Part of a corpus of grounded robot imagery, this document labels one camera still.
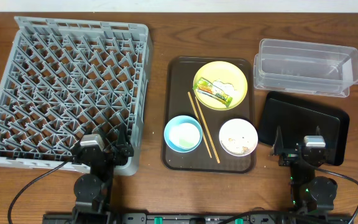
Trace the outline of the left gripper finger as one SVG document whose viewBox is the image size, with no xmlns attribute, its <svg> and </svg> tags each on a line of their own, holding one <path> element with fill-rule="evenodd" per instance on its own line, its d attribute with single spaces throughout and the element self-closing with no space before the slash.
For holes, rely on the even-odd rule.
<svg viewBox="0 0 358 224">
<path fill-rule="evenodd" d="M 98 143 L 98 146 L 105 146 L 105 134 L 102 129 L 99 129 L 95 132 L 96 134 L 96 142 Z"/>
<path fill-rule="evenodd" d="M 127 140 L 127 126 L 125 124 L 121 124 L 119 127 L 119 134 L 116 141 L 117 148 L 126 148 L 129 145 Z"/>
</svg>

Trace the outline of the white bowl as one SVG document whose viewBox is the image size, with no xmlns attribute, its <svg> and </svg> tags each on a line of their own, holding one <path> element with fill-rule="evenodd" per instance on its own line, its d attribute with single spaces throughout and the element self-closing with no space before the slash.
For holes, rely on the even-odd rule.
<svg viewBox="0 0 358 224">
<path fill-rule="evenodd" d="M 248 156 L 254 152 L 258 141 L 256 128 L 245 119 L 230 119 L 219 130 L 219 142 L 232 156 Z"/>
</svg>

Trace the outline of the green snack wrapper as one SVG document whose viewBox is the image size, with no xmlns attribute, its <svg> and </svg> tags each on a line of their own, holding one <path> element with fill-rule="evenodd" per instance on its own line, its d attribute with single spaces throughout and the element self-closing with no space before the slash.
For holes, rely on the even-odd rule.
<svg viewBox="0 0 358 224">
<path fill-rule="evenodd" d="M 232 97 L 226 94 L 226 92 L 216 85 L 213 85 L 211 82 L 204 78 L 200 78 L 194 85 L 193 90 L 198 93 L 208 95 L 215 100 L 218 100 L 225 107 L 228 107 L 231 104 Z"/>
</svg>

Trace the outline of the white paper cup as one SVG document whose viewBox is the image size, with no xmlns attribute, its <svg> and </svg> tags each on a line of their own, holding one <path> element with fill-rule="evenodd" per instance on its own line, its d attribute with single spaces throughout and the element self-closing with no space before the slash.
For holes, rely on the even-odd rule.
<svg viewBox="0 0 358 224">
<path fill-rule="evenodd" d="M 182 123 L 174 126 L 168 137 L 175 146 L 190 150 L 196 147 L 200 141 L 201 134 L 194 124 Z"/>
</svg>

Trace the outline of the white tissue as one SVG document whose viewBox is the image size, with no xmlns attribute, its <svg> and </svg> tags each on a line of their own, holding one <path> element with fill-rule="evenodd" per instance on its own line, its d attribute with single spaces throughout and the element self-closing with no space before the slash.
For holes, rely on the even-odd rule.
<svg viewBox="0 0 358 224">
<path fill-rule="evenodd" d="M 235 97 L 237 95 L 236 90 L 234 89 L 234 86 L 230 83 L 223 83 L 220 80 L 215 80 L 213 82 L 213 85 L 222 89 L 222 91 L 225 92 L 225 94 L 227 94 L 231 97 Z"/>
</svg>

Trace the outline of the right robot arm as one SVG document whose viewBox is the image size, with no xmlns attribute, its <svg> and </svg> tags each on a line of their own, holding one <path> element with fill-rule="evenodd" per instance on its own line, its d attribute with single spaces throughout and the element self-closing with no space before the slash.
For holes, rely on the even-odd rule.
<svg viewBox="0 0 358 224">
<path fill-rule="evenodd" d="M 291 197 L 297 212 L 317 215 L 334 209 L 337 182 L 315 175 L 316 169 L 328 159 L 326 143 L 319 128 L 316 128 L 315 136 L 305 136 L 302 143 L 285 148 L 278 127 L 272 150 L 272 154 L 279 157 L 278 164 L 290 168 Z"/>
</svg>

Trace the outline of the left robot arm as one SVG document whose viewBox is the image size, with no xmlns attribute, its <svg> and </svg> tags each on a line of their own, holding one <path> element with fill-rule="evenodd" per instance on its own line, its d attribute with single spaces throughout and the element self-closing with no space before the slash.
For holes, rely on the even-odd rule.
<svg viewBox="0 0 358 224">
<path fill-rule="evenodd" d="M 106 149 L 104 139 L 102 134 L 93 134 L 87 130 L 73 148 L 74 161 L 90 167 L 90 172 L 79 177 L 74 184 L 74 224 L 121 222 L 120 214 L 110 209 L 114 168 L 134 156 L 134 149 L 124 124 L 119 128 L 113 149 Z"/>
</svg>

